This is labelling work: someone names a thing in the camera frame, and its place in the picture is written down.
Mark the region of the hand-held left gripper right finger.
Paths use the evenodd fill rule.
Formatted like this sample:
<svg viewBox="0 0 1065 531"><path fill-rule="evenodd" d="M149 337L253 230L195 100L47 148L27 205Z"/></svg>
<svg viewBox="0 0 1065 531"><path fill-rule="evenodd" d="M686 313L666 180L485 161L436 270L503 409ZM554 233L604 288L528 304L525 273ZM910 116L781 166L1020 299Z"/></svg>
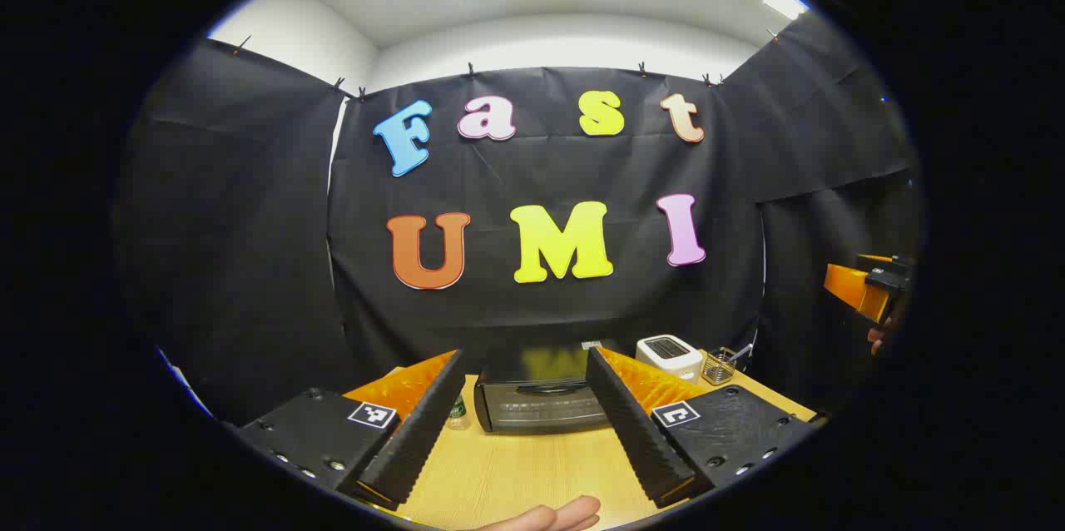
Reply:
<svg viewBox="0 0 1065 531"><path fill-rule="evenodd" d="M700 388L604 346L590 350L586 379L657 507L727 489L815 431L741 385Z"/></svg>

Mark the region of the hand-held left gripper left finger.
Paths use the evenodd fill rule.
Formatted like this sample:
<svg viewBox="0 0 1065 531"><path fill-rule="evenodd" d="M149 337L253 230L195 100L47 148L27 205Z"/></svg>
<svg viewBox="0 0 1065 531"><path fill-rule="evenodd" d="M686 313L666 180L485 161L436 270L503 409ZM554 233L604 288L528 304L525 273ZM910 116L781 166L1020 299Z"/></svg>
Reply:
<svg viewBox="0 0 1065 531"><path fill-rule="evenodd" d="M396 509L464 387L464 360L449 350L343 394L306 389L237 436L322 489Z"/></svg>

